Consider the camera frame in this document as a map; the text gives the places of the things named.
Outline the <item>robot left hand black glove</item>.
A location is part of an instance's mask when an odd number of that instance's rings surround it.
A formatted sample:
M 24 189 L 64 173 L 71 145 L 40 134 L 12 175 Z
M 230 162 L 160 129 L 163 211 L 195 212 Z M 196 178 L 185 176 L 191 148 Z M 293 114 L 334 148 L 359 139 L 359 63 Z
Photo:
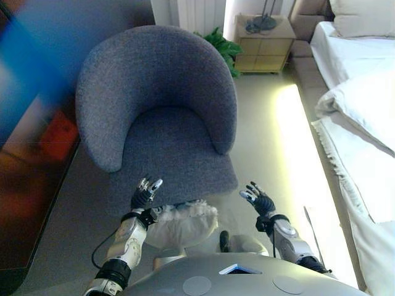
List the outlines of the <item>robot left hand black glove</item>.
M 161 187 L 163 180 L 151 182 L 151 177 L 146 175 L 141 178 L 138 185 L 132 195 L 130 208 L 132 210 L 144 208 L 148 203 L 152 202 L 156 191 Z

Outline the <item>robot right hand black glove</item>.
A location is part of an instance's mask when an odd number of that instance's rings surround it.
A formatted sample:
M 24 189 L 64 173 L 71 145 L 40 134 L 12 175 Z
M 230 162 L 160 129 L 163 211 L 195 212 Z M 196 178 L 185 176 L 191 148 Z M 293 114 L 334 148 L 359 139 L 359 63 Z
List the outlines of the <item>robot right hand black glove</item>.
M 269 216 L 276 210 L 273 200 L 253 181 L 247 184 L 246 190 L 240 191 L 239 194 L 254 207 L 260 216 Z

